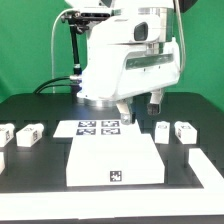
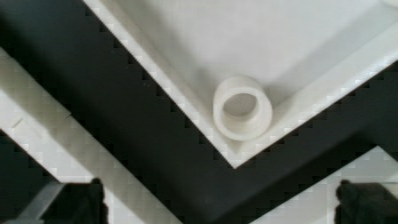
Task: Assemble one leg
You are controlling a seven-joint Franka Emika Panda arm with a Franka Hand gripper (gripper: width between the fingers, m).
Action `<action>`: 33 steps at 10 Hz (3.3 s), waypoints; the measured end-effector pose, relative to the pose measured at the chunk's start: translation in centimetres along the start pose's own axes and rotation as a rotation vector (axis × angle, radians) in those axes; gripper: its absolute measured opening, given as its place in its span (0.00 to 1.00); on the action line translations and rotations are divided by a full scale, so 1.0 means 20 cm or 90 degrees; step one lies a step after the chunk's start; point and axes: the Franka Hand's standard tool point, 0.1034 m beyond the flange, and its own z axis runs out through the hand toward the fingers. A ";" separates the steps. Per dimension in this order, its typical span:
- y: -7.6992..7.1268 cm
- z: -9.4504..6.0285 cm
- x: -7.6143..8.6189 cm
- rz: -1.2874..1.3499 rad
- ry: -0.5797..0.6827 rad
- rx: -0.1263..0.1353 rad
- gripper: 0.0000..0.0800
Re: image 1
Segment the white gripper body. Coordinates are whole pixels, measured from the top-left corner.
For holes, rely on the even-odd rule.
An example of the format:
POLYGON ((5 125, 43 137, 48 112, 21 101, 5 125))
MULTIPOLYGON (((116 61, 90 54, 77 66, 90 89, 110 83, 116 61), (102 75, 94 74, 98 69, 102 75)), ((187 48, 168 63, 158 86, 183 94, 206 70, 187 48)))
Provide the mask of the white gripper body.
POLYGON ((173 85, 179 76, 170 17, 113 16, 93 27, 82 75, 85 97, 120 100, 173 85))

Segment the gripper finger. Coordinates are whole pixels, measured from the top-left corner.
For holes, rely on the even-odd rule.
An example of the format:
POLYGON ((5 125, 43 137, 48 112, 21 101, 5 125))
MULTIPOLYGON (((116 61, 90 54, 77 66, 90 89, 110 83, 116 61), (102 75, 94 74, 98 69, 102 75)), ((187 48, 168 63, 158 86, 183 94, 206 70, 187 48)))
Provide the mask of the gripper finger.
POLYGON ((135 122, 135 116, 132 111, 131 102, 128 99, 119 100, 116 103, 120 113, 121 123, 123 125, 131 125, 135 122))
POLYGON ((147 104, 147 112, 149 115, 158 115, 160 113, 163 96, 163 89, 158 89, 151 92, 150 101, 147 104))

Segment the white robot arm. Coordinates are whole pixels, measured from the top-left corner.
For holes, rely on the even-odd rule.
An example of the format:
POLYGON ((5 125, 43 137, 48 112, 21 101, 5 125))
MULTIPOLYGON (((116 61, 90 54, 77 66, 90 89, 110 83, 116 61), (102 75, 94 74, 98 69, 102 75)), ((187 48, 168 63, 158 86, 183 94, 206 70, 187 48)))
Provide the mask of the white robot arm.
POLYGON ((79 100, 115 105, 125 125, 134 122, 131 98, 150 93, 148 113, 160 112, 163 90, 184 70, 184 36, 173 23, 198 0, 65 0, 70 22, 87 36, 87 66, 79 100))

